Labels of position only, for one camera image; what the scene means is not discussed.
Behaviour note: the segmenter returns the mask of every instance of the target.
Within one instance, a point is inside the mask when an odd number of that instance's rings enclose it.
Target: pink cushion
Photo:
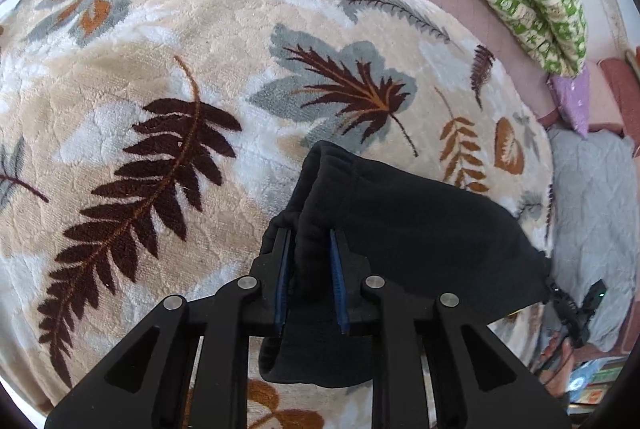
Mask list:
[[[623,130],[622,114],[604,73],[595,63],[587,60],[591,74],[589,80],[589,131],[608,129],[615,134]]]
[[[538,123],[547,130],[552,125],[556,123],[561,123],[561,122],[562,122],[562,117],[560,117],[560,112],[558,111],[557,107],[555,107],[551,113],[546,114],[545,116],[542,116],[541,118],[538,119]]]
[[[631,67],[620,59],[604,59],[598,63],[604,73],[613,97],[618,103],[625,133],[636,143],[636,155],[640,146],[640,84]]]
[[[551,75],[549,84],[562,119],[583,138],[589,132],[589,67],[575,78]]]

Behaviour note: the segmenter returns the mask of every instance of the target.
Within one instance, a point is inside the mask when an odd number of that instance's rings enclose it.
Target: gray leaf print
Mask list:
[[[409,24],[421,32],[426,31],[437,39],[442,39],[445,44],[450,42],[450,37],[444,28],[438,28],[427,16],[410,8],[400,0],[339,0],[338,6],[345,15],[354,23],[358,22],[358,14],[367,8],[375,8],[389,15],[404,18]]]
[[[525,221],[531,218],[536,221],[542,216],[542,208],[542,194],[525,190],[520,198],[516,219],[518,221]]]
[[[386,68],[369,41],[339,52],[304,32],[277,25],[271,54],[291,72],[265,84],[249,102],[275,116],[314,124],[301,145],[330,140],[358,153],[374,139],[385,139],[392,123],[414,156],[415,145],[398,116],[413,101],[415,79]]]
[[[36,24],[26,40],[42,40],[69,25],[68,33],[76,44],[86,46],[123,21],[129,14],[130,4],[130,0],[43,0],[36,10],[59,9]]]
[[[0,212],[2,212],[11,200],[14,192],[22,187],[43,202],[49,203],[49,199],[34,189],[30,184],[20,179],[20,172],[24,163],[24,138],[20,138],[14,149],[7,151],[4,144],[0,144]]]
[[[524,147],[526,149],[531,149],[533,151],[533,154],[536,155],[538,161],[540,161],[540,151],[538,150],[538,143],[536,142],[536,134],[533,132],[531,126],[529,125],[529,117],[525,114],[519,115],[517,113],[513,113],[513,119],[524,128]]]

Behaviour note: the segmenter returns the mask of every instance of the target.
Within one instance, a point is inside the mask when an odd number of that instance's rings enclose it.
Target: bedspread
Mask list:
[[[485,194],[550,250],[545,132],[426,0],[20,0],[2,26],[0,371],[43,411],[163,297],[247,272],[319,139]],[[523,360],[539,313],[493,326]],[[370,417],[370,388],[252,384],[277,400],[255,420]]]

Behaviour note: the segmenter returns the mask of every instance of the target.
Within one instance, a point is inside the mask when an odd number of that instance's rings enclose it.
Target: bed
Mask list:
[[[319,139],[484,194],[550,254],[545,131],[491,48],[428,0],[12,1],[0,375],[41,412],[166,295],[247,272]],[[531,305],[492,329],[528,363],[541,322]],[[370,424],[370,385],[267,385],[257,348],[252,428]]]
[[[546,73],[524,53],[508,28],[484,0],[430,1],[454,15],[500,59],[506,71],[512,75],[521,99],[545,128],[554,123],[566,126],[562,123],[552,91],[546,84]],[[636,139],[638,104],[632,102],[638,101],[638,81],[622,59],[629,47],[640,41],[640,13],[633,0],[582,0],[582,4],[589,25],[589,131],[594,133],[603,129],[610,130],[616,135]],[[630,165],[630,160],[626,161],[626,165]],[[617,200],[623,202],[624,198],[619,195]],[[614,349],[603,351],[605,348],[598,349],[588,344],[576,350],[578,359],[628,355],[638,338],[637,312],[637,305],[629,307]]]

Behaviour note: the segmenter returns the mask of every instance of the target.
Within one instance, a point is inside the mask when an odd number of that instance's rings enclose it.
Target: gray blanket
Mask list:
[[[557,215],[553,276],[578,304],[594,282],[604,280],[608,291],[591,321],[589,342],[609,351],[636,289],[640,220],[634,143],[605,130],[585,141],[554,128],[549,138]],[[545,326],[558,327],[546,310]]]

